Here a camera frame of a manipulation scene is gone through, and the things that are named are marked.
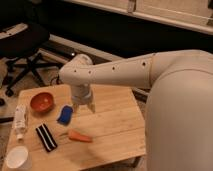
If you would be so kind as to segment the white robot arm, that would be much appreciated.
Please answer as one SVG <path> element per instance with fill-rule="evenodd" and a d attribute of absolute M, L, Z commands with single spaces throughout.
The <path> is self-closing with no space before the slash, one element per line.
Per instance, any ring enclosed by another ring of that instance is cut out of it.
<path fill-rule="evenodd" d="M 157 52 L 94 65 L 79 54 L 59 71 L 72 100 L 92 84 L 145 88 L 147 171 L 213 171 L 213 53 Z"/>

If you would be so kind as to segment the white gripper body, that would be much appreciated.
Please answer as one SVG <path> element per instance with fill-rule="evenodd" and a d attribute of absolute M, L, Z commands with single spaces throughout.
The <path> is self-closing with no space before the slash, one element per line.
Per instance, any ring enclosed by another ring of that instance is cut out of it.
<path fill-rule="evenodd" d="M 71 87 L 72 102 L 77 105 L 86 105 L 93 101 L 93 92 L 89 84 Z"/>

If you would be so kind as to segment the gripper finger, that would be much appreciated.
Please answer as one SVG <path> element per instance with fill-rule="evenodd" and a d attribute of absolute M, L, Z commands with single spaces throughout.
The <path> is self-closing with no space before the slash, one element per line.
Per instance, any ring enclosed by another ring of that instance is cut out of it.
<path fill-rule="evenodd" d="M 94 103 L 89 103 L 88 108 L 91 110 L 92 113 L 95 113 L 95 104 Z"/>
<path fill-rule="evenodd" d="M 73 111 L 74 111 L 74 112 L 77 112 L 77 111 L 78 111 L 78 108 L 79 108 L 79 105 L 73 104 L 72 108 L 73 108 Z"/>

